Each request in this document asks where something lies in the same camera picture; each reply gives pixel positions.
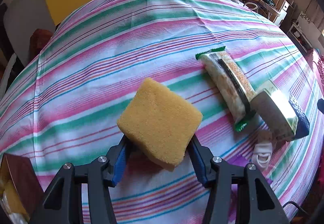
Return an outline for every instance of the metal screw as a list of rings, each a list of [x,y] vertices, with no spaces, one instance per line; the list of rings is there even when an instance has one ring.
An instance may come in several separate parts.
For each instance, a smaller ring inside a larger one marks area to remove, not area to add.
[[[101,163],[104,163],[104,162],[107,161],[107,157],[105,157],[104,155],[99,156],[99,157],[98,157],[98,161],[101,162]]]
[[[220,162],[222,161],[222,159],[221,159],[219,156],[214,156],[214,157],[213,157],[213,161],[214,161],[215,163],[220,163]]]
[[[70,169],[72,167],[72,164],[71,163],[65,163],[64,165],[63,165],[63,168],[64,169]]]
[[[248,167],[249,170],[255,170],[256,169],[255,164],[252,164],[252,163],[247,164],[247,167]]]

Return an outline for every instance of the packaged food bar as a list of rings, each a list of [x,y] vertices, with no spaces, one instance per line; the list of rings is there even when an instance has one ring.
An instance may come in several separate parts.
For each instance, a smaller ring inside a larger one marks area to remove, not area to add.
[[[204,64],[233,115],[235,129],[240,131],[255,114],[249,103],[254,96],[250,82],[224,46],[196,54],[196,59]]]

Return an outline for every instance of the black cable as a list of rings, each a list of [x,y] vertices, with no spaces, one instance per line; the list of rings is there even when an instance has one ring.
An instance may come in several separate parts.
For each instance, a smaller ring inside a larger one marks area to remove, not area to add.
[[[303,212],[306,216],[309,216],[309,214],[302,209],[302,207],[300,207],[296,202],[294,201],[288,201],[287,203],[285,203],[282,208],[284,208],[285,206],[287,206],[288,204],[293,204],[296,208],[298,208],[298,210],[300,210],[301,212]]]

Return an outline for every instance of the sponge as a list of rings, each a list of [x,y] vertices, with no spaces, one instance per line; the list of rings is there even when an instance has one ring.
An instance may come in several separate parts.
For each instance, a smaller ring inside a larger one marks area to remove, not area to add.
[[[173,171],[202,117],[190,102],[146,78],[117,125],[152,162]]]

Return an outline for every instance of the small box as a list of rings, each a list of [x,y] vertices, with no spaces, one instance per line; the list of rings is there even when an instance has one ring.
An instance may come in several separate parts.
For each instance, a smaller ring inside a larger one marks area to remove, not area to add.
[[[295,139],[298,117],[288,99],[271,80],[255,91],[250,105],[268,125],[276,140]]]
[[[3,202],[4,194],[7,205]],[[0,165],[1,224],[12,224],[10,218],[17,215],[29,221],[43,195],[29,158],[4,153]]]

